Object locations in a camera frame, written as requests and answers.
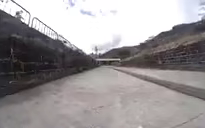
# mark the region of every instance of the concrete slope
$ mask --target concrete slope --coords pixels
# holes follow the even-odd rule
[[[163,79],[156,78],[152,75],[152,73],[151,73],[151,75],[149,75],[149,74],[144,74],[142,72],[136,73],[136,72],[129,70],[128,68],[121,68],[121,67],[112,67],[112,68],[117,70],[117,71],[129,74],[129,75],[137,77],[137,78],[140,78],[142,80],[146,80],[146,81],[167,87],[169,89],[176,90],[178,92],[181,92],[181,93],[205,100],[205,89],[198,88],[195,86],[193,87],[191,85],[183,84],[180,82],[177,83],[176,81],[173,82],[171,80],[165,79],[165,77],[163,77]]]

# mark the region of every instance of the metal railing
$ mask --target metal railing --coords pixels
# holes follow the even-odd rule
[[[38,30],[39,32],[51,37],[52,39],[58,39],[58,33],[53,30],[51,27],[46,25],[44,22],[39,20],[37,17],[32,19],[31,27]]]
[[[37,17],[32,18],[31,13],[27,9],[22,7],[20,4],[18,4],[16,1],[5,0],[4,2],[0,2],[0,9],[10,14],[11,16],[19,18],[25,24],[45,34],[46,36],[54,40],[59,40],[63,42],[67,47],[71,48],[72,50],[85,54],[82,50],[80,50],[74,44],[71,44],[67,39],[65,39],[62,35],[59,35],[55,30],[53,30],[43,21],[41,21]]]
[[[0,2],[0,9],[14,17],[17,17],[17,13],[19,13],[20,17],[22,17],[20,20],[27,25],[30,24],[30,12],[20,4],[18,4],[16,1],[5,0],[4,2]]]

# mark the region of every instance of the sloped wall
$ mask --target sloped wall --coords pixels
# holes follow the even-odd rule
[[[0,96],[97,66],[0,10]]]

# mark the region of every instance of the bridge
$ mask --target bridge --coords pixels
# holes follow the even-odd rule
[[[111,64],[119,64],[121,62],[120,58],[98,58],[96,61],[100,65],[111,65]]]

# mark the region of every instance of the concrete ledge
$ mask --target concrete ledge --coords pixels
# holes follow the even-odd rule
[[[113,68],[114,70],[126,73],[128,75],[134,76],[136,78],[145,80],[145,81],[149,81],[161,86],[164,86],[166,88],[193,96],[193,97],[197,97],[200,99],[205,100],[205,89],[200,89],[200,88],[196,88],[196,87],[191,87],[188,85],[184,85],[184,84],[178,84],[178,83],[174,83],[171,81],[166,81],[166,80],[160,80],[154,77],[150,77],[147,75],[142,75],[142,74],[137,74],[137,73],[132,73],[130,71],[125,71],[125,70],[121,70],[121,69],[117,69],[117,68]]]

